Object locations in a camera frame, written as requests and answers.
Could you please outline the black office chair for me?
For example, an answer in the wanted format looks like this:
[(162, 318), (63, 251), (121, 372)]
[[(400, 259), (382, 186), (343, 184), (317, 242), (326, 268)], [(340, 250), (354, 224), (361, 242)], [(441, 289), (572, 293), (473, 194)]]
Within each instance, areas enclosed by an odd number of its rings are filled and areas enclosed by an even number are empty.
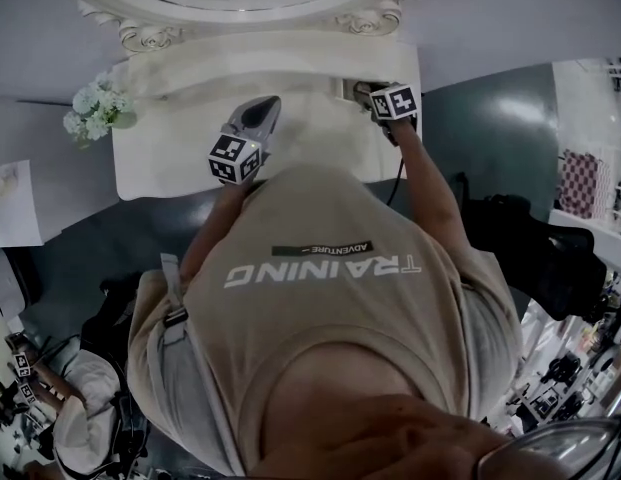
[(472, 199), (465, 173), (455, 176), (471, 245), (495, 255), (507, 284), (537, 302), (554, 320), (594, 320), (607, 273), (594, 254), (594, 235), (579, 227), (541, 222), (516, 195)]

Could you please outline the person's left forearm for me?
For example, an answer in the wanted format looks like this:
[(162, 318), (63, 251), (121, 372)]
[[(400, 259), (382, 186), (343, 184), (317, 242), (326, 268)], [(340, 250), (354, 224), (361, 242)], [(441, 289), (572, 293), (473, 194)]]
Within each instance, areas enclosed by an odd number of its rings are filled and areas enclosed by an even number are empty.
[(248, 181), (242, 185), (228, 184), (221, 189), (210, 214), (183, 256), (179, 273), (184, 286), (194, 280), (211, 251), (227, 236), (240, 216), (253, 185), (252, 181)]

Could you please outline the red checkered cloth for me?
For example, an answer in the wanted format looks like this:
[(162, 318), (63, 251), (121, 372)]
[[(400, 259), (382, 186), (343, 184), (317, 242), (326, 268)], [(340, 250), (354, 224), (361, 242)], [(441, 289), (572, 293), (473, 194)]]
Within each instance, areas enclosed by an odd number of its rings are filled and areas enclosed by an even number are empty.
[(582, 219), (603, 220), (612, 189), (610, 166), (589, 153), (565, 149), (559, 160), (558, 207)]

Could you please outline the person's beige shirt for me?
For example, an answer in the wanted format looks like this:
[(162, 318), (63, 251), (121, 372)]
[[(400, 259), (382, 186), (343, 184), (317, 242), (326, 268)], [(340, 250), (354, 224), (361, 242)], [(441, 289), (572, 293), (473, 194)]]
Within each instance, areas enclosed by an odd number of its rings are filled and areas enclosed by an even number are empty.
[(300, 165), (266, 181), (172, 302), (140, 280), (129, 388), (146, 417), (203, 463), (261, 457), (280, 375), (322, 345), (359, 346), (437, 408), (481, 419), (512, 382), (521, 327), (494, 255), (447, 252), (350, 174)]

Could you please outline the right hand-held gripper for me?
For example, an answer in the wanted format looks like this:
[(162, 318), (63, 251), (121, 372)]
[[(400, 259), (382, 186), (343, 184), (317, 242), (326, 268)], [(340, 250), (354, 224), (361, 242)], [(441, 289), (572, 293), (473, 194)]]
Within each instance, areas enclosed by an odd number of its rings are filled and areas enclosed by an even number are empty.
[(391, 122), (407, 119), (412, 128), (417, 130), (418, 106), (412, 85), (359, 81), (355, 83), (353, 91), (370, 93), (356, 95), (355, 102), (364, 112), (371, 113), (372, 120), (394, 147), (398, 144), (390, 128)]

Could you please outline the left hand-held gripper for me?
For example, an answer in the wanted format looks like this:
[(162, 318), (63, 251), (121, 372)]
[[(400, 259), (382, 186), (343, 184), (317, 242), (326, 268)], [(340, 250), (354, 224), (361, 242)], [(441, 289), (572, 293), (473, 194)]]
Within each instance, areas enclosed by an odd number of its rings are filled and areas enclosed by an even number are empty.
[(266, 160), (281, 107), (279, 96), (254, 98), (237, 107), (208, 154), (211, 175), (222, 184), (252, 179)]

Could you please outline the person's eyeglasses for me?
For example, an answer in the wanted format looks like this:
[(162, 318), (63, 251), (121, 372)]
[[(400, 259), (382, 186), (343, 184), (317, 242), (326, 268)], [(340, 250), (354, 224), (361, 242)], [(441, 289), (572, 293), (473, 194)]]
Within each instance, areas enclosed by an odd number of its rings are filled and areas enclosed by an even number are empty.
[(621, 414), (542, 426), (482, 457), (473, 480), (621, 480)]

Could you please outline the person's chin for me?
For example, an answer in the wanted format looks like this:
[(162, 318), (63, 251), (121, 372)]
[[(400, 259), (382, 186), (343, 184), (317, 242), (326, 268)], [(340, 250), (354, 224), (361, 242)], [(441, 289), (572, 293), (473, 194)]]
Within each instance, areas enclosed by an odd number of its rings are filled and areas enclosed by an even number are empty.
[(558, 461), (415, 396), (303, 412), (263, 429), (256, 480), (569, 480)]

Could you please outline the white ornate dressing table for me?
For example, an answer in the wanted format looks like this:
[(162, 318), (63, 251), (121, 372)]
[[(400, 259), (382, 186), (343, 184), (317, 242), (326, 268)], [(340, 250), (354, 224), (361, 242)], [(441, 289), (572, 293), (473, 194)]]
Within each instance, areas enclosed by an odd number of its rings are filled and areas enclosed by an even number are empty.
[(297, 163), (342, 168), (366, 183), (392, 178), (399, 154), (350, 95), (359, 81), (420, 87), (417, 49), (393, 37), (317, 31), (226, 35), (141, 53), (116, 66), (136, 124), (113, 134), (118, 194), (172, 198), (214, 189), (207, 162), (241, 104), (277, 95), (268, 178)]

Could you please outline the white flower bouquet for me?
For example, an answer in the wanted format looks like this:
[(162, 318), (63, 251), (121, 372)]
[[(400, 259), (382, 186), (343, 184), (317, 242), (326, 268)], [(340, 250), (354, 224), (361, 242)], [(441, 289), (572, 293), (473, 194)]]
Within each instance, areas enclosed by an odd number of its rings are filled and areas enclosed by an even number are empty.
[(136, 125), (137, 112), (130, 95), (112, 71), (100, 73), (73, 97), (63, 126), (73, 142), (85, 149), (106, 137), (113, 129)]

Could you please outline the person's right forearm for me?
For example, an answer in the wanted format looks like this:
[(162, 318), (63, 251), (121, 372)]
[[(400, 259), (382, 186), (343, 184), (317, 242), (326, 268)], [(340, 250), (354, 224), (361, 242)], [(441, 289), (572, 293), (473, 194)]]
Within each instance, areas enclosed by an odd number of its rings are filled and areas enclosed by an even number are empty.
[(406, 170), (416, 226), (450, 258), (470, 250), (459, 207), (443, 175), (409, 123), (395, 123), (391, 133)]

